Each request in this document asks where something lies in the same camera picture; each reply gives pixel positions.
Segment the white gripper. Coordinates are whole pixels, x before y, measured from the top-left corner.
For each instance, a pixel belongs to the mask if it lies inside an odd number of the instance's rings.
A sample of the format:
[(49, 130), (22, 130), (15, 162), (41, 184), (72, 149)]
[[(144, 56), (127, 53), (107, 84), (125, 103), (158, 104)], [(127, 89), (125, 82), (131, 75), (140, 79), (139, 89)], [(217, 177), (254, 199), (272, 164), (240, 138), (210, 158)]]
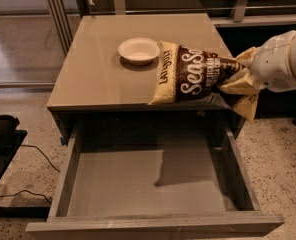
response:
[(259, 49), (251, 47), (243, 51), (236, 60), (247, 68), (217, 87), (230, 108), (246, 120), (254, 120), (259, 98), (257, 87), (275, 93), (296, 90), (295, 30), (270, 38)]

